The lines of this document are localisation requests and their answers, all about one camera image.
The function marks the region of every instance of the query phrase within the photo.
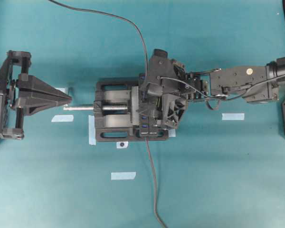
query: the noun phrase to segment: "screw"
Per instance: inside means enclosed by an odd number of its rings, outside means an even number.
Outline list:
[[[248,69],[247,69],[247,71],[246,71],[246,74],[248,74],[248,75],[252,75],[252,73],[253,73],[253,69],[248,68]]]

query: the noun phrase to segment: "black cable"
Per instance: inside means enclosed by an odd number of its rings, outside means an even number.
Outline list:
[[[184,81],[181,81],[181,80],[179,80],[179,79],[171,78],[171,77],[161,77],[161,79],[169,79],[169,80],[173,80],[173,81],[177,81],[177,82],[183,83],[183,84],[185,84],[186,86],[189,86],[191,89],[194,89],[197,93],[201,94],[202,96],[204,96],[204,97],[206,97],[206,98],[215,99],[215,100],[221,100],[220,98],[215,97],[215,96],[208,96],[207,94],[202,93],[200,90],[194,88],[194,87],[191,86],[190,84],[188,84],[188,83],[186,83],[186,82],[184,82]]]
[[[265,83],[268,83],[268,82],[271,82],[271,81],[276,81],[280,78],[283,78],[285,77],[285,74],[283,75],[280,75],[280,76],[277,76],[277,77],[274,77],[274,78],[270,78],[270,79],[267,79],[267,80],[264,80],[264,81],[261,81],[261,82],[258,82],[254,85],[252,85],[249,89],[247,89],[245,92],[241,93],[240,95],[238,96],[235,96],[235,97],[232,97],[232,98],[229,98],[229,99],[226,99],[225,97],[222,97],[222,96],[208,96],[204,93],[202,93],[200,90],[194,88],[193,86],[191,86],[190,84],[184,82],[184,81],[181,81],[179,79],[176,79],[176,78],[171,78],[171,77],[161,77],[161,79],[169,79],[169,80],[173,80],[173,81],[177,81],[177,82],[180,82],[180,83],[183,83],[185,84],[186,86],[189,86],[190,88],[194,89],[197,93],[203,95],[204,97],[206,98],[209,98],[209,99],[215,99],[215,100],[220,100],[220,101],[232,101],[232,100],[235,100],[235,99],[238,99],[238,98],[241,98],[241,97],[244,97],[247,93],[249,93],[253,88],[257,87],[257,86],[260,86],[262,84],[265,84]]]
[[[155,214],[155,217],[156,217],[157,221],[161,224],[161,226],[164,227],[164,228],[167,228],[166,224],[163,222],[163,220],[161,219],[161,217],[157,213],[157,180],[156,180],[156,171],[155,171],[152,155],[151,155],[151,152],[150,152],[149,141],[148,141],[147,137],[145,138],[145,141],[146,141],[147,151],[148,151],[148,155],[149,155],[150,165],[151,165],[151,168],[152,168],[153,183],[154,183],[153,211],[154,211],[154,214]]]
[[[68,6],[68,5],[65,5],[65,4],[62,4],[60,2],[57,2],[55,0],[48,0],[56,5],[59,5],[59,6],[62,6],[62,7],[65,7],[65,8],[68,8],[70,10],[76,10],[76,11],[83,11],[83,12],[89,12],[89,13],[97,13],[97,14],[101,14],[101,15],[106,15],[106,16],[110,16],[110,17],[113,17],[113,18],[117,18],[117,19],[120,19],[120,20],[123,20],[123,21],[126,21],[128,23],[130,23],[131,25],[134,26],[134,28],[136,29],[136,31],[138,32],[141,40],[142,40],[142,45],[143,45],[143,51],[144,51],[144,61],[145,61],[145,76],[147,76],[147,70],[148,70],[148,54],[147,54],[147,47],[146,47],[146,44],[144,42],[144,39],[143,39],[143,35],[141,33],[141,31],[139,30],[139,28],[134,24],[134,22],[128,20],[127,18],[123,18],[123,17],[120,17],[120,16],[117,16],[117,15],[114,15],[114,14],[111,14],[111,13],[106,13],[106,12],[102,12],[102,11],[98,11],[98,10],[93,10],[93,9],[81,9],[81,8],[75,8],[75,7],[71,7],[71,6]]]
[[[206,106],[208,109],[210,109],[211,111],[216,111],[219,109],[220,106],[220,100],[217,100],[217,104],[215,105],[215,107],[212,107],[209,103],[209,101],[206,101]]]
[[[215,68],[215,69],[212,69],[212,70],[193,72],[193,74],[194,75],[208,75],[210,73],[217,72],[217,71],[220,71],[220,70],[222,70],[222,69],[221,68]]]

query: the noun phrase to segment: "bolt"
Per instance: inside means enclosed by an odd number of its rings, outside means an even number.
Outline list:
[[[247,71],[246,71],[246,74],[248,74],[248,75],[252,75],[252,73],[253,73],[253,69],[248,68],[248,69],[247,69]]]
[[[124,111],[127,110],[128,106],[124,104],[106,104],[102,106],[103,111]],[[65,106],[63,107],[65,111],[92,111],[94,110],[94,106]]]

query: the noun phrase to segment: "threaded rod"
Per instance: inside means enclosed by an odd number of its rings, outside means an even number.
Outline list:
[[[128,106],[124,104],[106,104],[103,105],[103,111],[124,111],[127,110]],[[63,107],[65,111],[92,111],[94,110],[93,105],[82,105],[82,106],[65,106]]]

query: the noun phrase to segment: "teal background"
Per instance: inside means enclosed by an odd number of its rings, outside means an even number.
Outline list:
[[[165,49],[187,71],[285,57],[281,0],[61,1],[134,21],[149,55]],[[0,65],[10,49],[32,53],[32,75],[71,87],[73,105],[93,102],[101,78],[144,71],[142,45],[129,24],[46,0],[0,0]],[[150,143],[158,210],[169,227],[285,228],[280,103],[237,100],[215,112],[191,104],[176,138]],[[245,121],[224,122],[222,113],[245,113]],[[0,228],[160,227],[145,143],[91,146],[89,112],[74,113],[71,123],[52,123],[56,114],[70,113],[59,107],[26,117],[23,141],[0,142]],[[137,175],[111,181],[119,171]]]

